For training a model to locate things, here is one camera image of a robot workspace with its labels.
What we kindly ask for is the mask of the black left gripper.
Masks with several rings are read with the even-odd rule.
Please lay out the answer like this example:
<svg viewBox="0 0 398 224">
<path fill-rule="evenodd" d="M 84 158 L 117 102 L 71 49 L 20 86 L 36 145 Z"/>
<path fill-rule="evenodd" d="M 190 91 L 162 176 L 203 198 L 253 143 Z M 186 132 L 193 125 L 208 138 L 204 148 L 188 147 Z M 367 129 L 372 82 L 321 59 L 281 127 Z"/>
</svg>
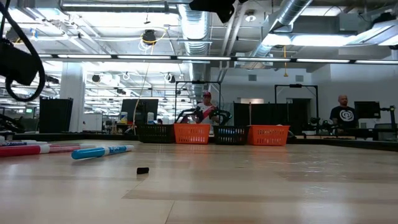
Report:
<svg viewBox="0 0 398 224">
<path fill-rule="evenodd" d="M 40 58 L 31 44 L 29 53 L 14 47 L 7 39 L 1 39 L 1 76 L 6 85 L 17 82 L 29 86 L 39 72 Z"/>
</svg>

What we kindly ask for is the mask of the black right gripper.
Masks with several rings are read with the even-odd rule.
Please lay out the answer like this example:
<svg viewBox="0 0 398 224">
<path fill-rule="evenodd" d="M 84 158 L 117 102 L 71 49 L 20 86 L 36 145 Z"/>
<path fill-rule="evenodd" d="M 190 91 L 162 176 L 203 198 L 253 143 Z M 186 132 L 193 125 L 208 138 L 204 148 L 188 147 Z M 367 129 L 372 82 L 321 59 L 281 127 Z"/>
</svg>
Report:
<svg viewBox="0 0 398 224">
<path fill-rule="evenodd" d="M 235 12 L 235 0 L 193 0 L 189 6 L 194 11 L 214 12 L 222 23 L 228 22 Z"/>
</svg>

